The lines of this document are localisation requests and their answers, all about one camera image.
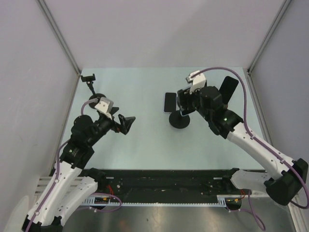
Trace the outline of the black round-base phone stand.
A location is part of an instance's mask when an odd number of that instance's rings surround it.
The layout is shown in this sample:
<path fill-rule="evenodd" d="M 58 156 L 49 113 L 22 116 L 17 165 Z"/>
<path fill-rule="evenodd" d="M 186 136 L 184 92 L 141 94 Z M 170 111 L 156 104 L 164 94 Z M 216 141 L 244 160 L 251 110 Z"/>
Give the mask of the black round-base phone stand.
<path fill-rule="evenodd" d="M 101 94 L 101 93 L 96 93 L 95 92 L 95 89 L 94 89 L 94 86 L 93 86 L 93 83 L 94 81 L 96 80 L 96 77 L 95 77 L 95 74 L 93 73 L 92 75 L 89 75 L 89 76 L 83 76 L 81 75 L 80 76 L 81 78 L 81 81 L 86 83 L 88 88 L 90 89 L 91 93 L 92 93 L 92 96 L 89 98 L 89 100 L 97 100 L 97 102 L 91 102 L 89 103 L 89 106 L 94 109 L 96 104 L 99 102 L 99 100 L 102 98 L 102 97 L 106 97 L 104 94 Z"/>

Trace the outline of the black clamp phone stand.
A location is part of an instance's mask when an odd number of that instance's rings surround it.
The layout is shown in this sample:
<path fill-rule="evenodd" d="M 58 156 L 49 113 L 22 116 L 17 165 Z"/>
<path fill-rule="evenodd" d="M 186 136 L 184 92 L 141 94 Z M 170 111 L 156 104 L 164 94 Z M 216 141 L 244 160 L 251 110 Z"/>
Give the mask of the black clamp phone stand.
<path fill-rule="evenodd" d="M 180 111 L 175 111 L 169 115 L 169 123 L 176 129 L 184 129 L 190 124 L 190 117 L 182 116 Z"/>

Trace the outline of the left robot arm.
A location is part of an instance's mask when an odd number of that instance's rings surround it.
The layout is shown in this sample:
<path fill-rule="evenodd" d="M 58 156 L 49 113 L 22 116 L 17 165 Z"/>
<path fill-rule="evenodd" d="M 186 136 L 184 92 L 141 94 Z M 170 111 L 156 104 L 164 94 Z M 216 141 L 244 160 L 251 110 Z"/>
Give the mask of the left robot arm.
<path fill-rule="evenodd" d="M 118 118 L 119 122 L 116 122 L 112 116 L 100 113 L 96 121 L 88 115 L 75 119 L 70 139 L 57 152 L 55 172 L 39 199 L 28 211 L 22 231 L 60 232 L 85 199 L 106 189 L 105 173 L 92 168 L 80 184 L 69 191 L 72 182 L 94 154 L 93 146 L 109 131 L 126 135 L 136 120 L 134 116 L 119 115 Z"/>

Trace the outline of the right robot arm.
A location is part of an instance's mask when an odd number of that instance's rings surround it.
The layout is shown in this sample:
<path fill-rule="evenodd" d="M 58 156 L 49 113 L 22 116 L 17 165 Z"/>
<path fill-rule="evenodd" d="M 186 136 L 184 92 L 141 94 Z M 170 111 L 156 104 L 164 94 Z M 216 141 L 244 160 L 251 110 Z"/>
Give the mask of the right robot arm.
<path fill-rule="evenodd" d="M 306 184 L 308 164 L 303 159 L 294 160 L 275 150 L 256 136 L 243 118 L 228 109 L 235 89 L 235 85 L 180 89 L 176 94 L 179 115 L 186 117 L 197 111 L 215 135 L 239 146 L 264 167 L 265 173 L 236 169 L 223 181 L 226 193 L 234 194 L 239 189 L 255 190 L 267 194 L 280 205 L 296 204 L 293 198 Z"/>

